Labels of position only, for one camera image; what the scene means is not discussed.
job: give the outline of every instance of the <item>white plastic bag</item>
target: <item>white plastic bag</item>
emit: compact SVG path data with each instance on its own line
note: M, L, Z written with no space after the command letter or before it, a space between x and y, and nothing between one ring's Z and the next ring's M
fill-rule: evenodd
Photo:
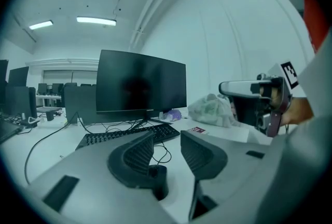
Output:
M188 115L195 121L219 127L240 126L240 122L234 118L229 100L215 94L209 94L189 105Z

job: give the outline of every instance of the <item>desk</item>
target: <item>desk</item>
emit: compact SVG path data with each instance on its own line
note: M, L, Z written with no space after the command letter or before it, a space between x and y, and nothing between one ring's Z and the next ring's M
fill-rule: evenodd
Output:
M3 155L5 164L16 184L24 187L27 186L24 178L24 163L32 146L41 138L63 127L65 122L66 119L63 115L55 117L50 122L47 122L45 119L44 122L40 122L38 127L34 128L29 134L13 136L0 145L0 153ZM259 142L267 145L271 142L270 138L259 132L251 131L248 127L222 128L199 123L191 119L182 119L174 122L172 125L178 131L188 130L197 126L207 130L209 135L238 142ZM129 124L122 123L113 128L125 130L129 127ZM92 133L105 132L105 128L101 124L93 125L88 130ZM39 143L33 150L28 162L27 175L29 180L33 181L44 171L58 163L62 159L61 156L66 157L74 152L86 133L83 127L70 125ZM164 144L171 152L172 160L169 163L163 164L168 168L167 180L169 194L164 200L160 201L160 204L177 222L186 223L193 195L194 176L182 157L180 137L178 136ZM164 148L154 148L154 158L156 160L159 160L164 154ZM156 164L157 162L152 159L150 163Z
M43 99L43 107L45 107L45 100L61 100L61 96L57 95L36 95L36 99Z

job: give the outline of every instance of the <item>fluorescent light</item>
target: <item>fluorescent light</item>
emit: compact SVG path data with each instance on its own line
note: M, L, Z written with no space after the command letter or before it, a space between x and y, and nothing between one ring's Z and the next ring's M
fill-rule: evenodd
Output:
M38 23L38 24L35 24L35 25L31 25L29 26L30 30L35 30L35 29L38 29L40 27L48 27L48 26L52 26L53 25L53 22L51 20L49 21L46 21L46 22L43 22L43 23Z
M77 22L85 23L97 23L103 25L115 26L116 20L114 19L98 19L98 18L88 18L88 17L77 17Z

